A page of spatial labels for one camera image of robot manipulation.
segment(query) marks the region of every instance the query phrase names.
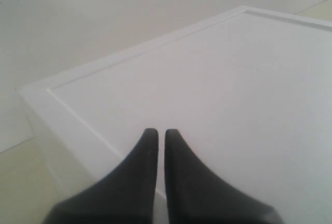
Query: floor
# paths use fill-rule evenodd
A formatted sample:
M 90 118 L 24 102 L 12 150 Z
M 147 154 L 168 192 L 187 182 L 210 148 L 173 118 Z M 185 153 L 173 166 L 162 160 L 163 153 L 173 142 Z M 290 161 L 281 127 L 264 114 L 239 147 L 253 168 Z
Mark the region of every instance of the floor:
M 332 0 L 299 15 L 332 21 Z M 0 153 L 0 223 L 40 223 L 53 204 L 64 197 L 33 139 Z

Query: white plastic surface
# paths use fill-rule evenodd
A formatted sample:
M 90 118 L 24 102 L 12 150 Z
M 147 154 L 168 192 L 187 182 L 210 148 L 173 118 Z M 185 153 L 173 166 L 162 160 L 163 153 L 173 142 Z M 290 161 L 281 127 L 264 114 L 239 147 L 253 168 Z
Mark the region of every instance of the white plastic surface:
M 240 7 L 21 94 L 96 180 L 154 127 L 164 196 L 164 132 L 177 128 L 286 223 L 332 221 L 330 23 Z

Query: white wall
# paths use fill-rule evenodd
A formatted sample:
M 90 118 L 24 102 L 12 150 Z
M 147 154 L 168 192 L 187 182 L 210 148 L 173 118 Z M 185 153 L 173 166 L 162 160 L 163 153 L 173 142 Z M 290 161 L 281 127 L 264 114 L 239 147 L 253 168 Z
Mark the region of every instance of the white wall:
M 297 13 L 322 1 L 0 0 L 0 151 L 32 135 L 15 88 L 239 5 Z

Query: beige floor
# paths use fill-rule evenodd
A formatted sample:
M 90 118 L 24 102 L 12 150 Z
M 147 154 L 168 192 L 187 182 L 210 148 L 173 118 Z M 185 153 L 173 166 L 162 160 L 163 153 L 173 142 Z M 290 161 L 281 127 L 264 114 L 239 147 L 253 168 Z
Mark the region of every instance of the beige floor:
M 332 21 L 332 0 L 301 16 Z M 0 223 L 38 224 L 65 196 L 56 188 L 33 139 L 0 153 Z

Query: white container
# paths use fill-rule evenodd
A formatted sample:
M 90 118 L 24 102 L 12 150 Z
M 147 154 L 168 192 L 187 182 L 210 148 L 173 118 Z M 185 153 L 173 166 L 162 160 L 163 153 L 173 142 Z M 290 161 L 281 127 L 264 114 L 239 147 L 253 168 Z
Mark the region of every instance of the white container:
M 217 175 L 286 223 L 332 222 L 332 24 L 240 7 L 20 91 L 58 184 L 109 173 L 145 128 L 179 129 Z

